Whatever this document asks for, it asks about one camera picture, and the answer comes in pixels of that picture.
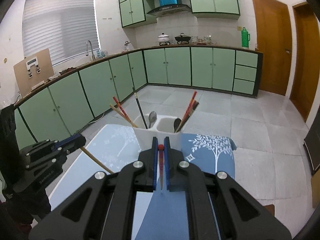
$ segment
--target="range hood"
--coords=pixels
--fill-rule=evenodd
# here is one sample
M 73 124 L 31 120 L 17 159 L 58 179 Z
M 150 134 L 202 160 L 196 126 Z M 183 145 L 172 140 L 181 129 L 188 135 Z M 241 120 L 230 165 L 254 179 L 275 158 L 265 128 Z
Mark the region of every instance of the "range hood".
M 147 14 L 155 15 L 157 17 L 167 16 L 169 14 L 177 12 L 191 12 L 191 8 L 186 4 L 166 4 L 160 7 L 157 7 Z

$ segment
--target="tiled floor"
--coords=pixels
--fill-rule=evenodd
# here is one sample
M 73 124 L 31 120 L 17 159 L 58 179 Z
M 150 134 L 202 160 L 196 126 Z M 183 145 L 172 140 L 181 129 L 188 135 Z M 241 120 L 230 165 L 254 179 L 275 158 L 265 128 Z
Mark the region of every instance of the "tiled floor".
M 192 91 L 147 86 L 138 96 L 144 113 L 182 116 Z M 236 181 L 263 205 L 274 204 L 275 216 L 295 236 L 313 209 L 310 168 L 302 145 L 308 127 L 294 105 L 284 96 L 265 91 L 255 99 L 199 90 L 196 99 L 200 105 L 184 132 L 231 137 L 238 146 Z M 139 115 L 134 97 L 123 107 L 131 119 Z M 129 125 L 112 111 L 82 132 L 87 143 L 108 123 Z M 68 156 L 65 171 L 80 152 Z M 47 188 L 48 194 L 59 179 Z

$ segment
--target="window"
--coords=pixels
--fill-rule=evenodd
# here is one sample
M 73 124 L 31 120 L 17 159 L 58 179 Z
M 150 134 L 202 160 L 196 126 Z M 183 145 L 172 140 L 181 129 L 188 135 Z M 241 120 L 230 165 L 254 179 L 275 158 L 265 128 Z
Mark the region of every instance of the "window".
M 52 65 L 99 49 L 94 0 L 26 0 L 22 20 L 24 56 L 49 48 Z

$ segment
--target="silver screw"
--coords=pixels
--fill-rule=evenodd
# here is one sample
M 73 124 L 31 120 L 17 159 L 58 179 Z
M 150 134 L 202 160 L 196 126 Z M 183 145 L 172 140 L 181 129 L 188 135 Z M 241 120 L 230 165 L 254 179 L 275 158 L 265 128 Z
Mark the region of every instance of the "silver screw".
M 179 166 L 182 168 L 187 168 L 189 167 L 189 163 L 187 161 L 181 161 L 179 162 Z
M 219 171 L 217 176 L 219 179 L 226 179 L 228 177 L 228 174 L 226 174 L 224 171 Z
M 135 161 L 134 163 L 133 163 L 133 166 L 135 167 L 135 168 L 141 168 L 142 166 L 143 166 L 143 162 L 141 162 L 141 161 Z
M 96 174 L 94 175 L 94 177 L 95 177 L 96 179 L 103 179 L 104 176 L 105 176 L 105 173 L 104 173 L 103 171 L 98 171 L 98 172 L 96 172 Z

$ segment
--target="brown door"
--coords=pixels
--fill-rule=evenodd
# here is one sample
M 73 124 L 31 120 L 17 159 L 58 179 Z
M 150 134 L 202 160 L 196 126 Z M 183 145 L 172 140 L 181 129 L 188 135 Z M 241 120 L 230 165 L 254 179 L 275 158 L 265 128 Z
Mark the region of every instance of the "brown door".
M 258 49 L 263 52 L 261 90 L 285 95 L 290 68 L 292 33 L 288 6 L 277 0 L 253 0 Z
M 290 99 L 307 120 L 319 80 L 319 28 L 310 5 L 293 7 L 293 11 L 297 27 L 297 65 Z

